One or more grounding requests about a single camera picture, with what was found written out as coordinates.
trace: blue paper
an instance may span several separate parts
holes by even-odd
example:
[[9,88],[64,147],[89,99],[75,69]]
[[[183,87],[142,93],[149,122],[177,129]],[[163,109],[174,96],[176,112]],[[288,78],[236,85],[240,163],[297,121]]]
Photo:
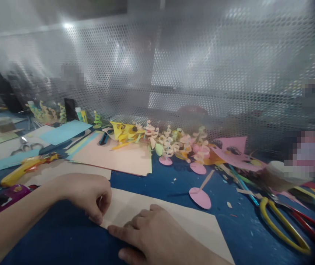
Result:
[[25,153],[17,153],[16,155],[9,156],[7,158],[3,158],[0,160],[0,170],[17,166],[21,164],[21,161],[25,158],[38,156],[39,155],[39,149],[34,149]]
[[76,135],[89,129],[90,127],[92,127],[91,124],[87,124],[78,120],[73,120],[58,128],[55,128],[54,130],[45,132],[39,137],[47,143],[58,145],[75,137]]

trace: scissors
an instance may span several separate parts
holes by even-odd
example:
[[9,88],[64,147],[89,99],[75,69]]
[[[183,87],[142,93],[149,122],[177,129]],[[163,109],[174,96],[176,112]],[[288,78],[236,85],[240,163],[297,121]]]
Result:
[[11,155],[16,155],[17,153],[24,153],[33,150],[33,147],[39,146],[39,149],[43,149],[43,145],[40,143],[29,144],[25,137],[20,138],[21,147],[11,153]]

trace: forearm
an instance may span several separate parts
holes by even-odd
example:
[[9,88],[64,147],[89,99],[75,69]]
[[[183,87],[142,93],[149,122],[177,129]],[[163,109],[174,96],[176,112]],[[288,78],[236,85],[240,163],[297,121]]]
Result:
[[0,213],[0,262],[59,199],[55,188],[43,186]]

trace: pink object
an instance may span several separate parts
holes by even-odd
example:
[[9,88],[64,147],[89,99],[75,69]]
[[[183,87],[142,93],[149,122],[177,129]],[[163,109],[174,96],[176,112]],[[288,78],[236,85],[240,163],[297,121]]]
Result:
[[305,186],[308,188],[314,188],[315,189],[315,183],[314,182],[307,182],[305,184],[302,184],[301,186]]
[[199,190],[199,188],[191,188],[189,190],[189,196],[192,200],[199,205],[200,207],[209,210],[211,208],[211,201],[209,196],[203,190]]
[[190,168],[199,175],[206,174],[206,168],[202,164],[193,162],[193,163],[190,163]]
[[[223,146],[222,149],[219,147],[210,147],[211,150],[215,152],[222,160],[225,162],[238,167],[240,169],[250,170],[250,171],[259,171],[267,166],[266,163],[260,161],[261,166],[255,166],[251,164],[251,156],[245,155],[245,146],[247,136],[244,137],[232,137],[232,138],[220,138],[215,139],[222,142]],[[239,151],[240,154],[236,155],[227,150],[228,147],[235,147]]]
[[170,158],[168,158],[168,157],[163,157],[163,156],[161,156],[161,157],[158,159],[158,161],[159,161],[161,164],[165,165],[165,166],[170,166],[170,165],[172,165],[172,160],[171,160]]
[[271,189],[271,190],[272,190],[272,193],[273,193],[274,195],[277,195],[277,196],[278,196],[278,195],[285,196],[286,198],[292,200],[293,202],[296,202],[296,203],[300,204],[302,207],[305,207],[306,209],[308,209],[305,205],[303,205],[302,202],[300,202],[298,199],[296,199],[296,197],[295,197],[294,195],[288,193],[287,191],[278,192],[278,191],[275,191],[275,190],[273,190],[273,189]]

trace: table surface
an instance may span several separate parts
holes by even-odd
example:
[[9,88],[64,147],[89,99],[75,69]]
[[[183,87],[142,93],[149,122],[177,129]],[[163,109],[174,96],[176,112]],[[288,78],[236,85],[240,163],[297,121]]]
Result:
[[[14,115],[3,112],[0,116]],[[17,128],[27,129],[27,126],[28,121],[16,124]],[[52,148],[53,151],[62,152],[66,145],[54,149],[49,146],[46,150]],[[195,174],[183,160],[176,157],[172,160],[172,166],[164,166],[158,162],[158,156],[154,153],[152,174],[138,177],[112,171],[111,186],[205,211],[190,199],[188,191],[192,187],[199,187],[206,175]],[[15,168],[17,166],[1,170],[0,180]],[[236,192],[236,185],[231,178],[224,183],[222,174],[225,173],[216,171],[203,189],[212,203],[211,209],[205,212],[216,216],[236,265],[292,265],[311,260],[276,237],[249,197]],[[313,211],[283,196],[279,198],[315,219]],[[227,206],[227,202],[231,203],[232,209]],[[270,217],[278,224],[271,213]],[[292,219],[288,216],[287,218],[298,228]],[[315,245],[301,229],[297,230],[315,253]],[[82,210],[68,201],[61,201],[19,241],[2,264],[124,264],[118,259],[118,251],[125,245],[110,236],[105,229],[89,221]]]

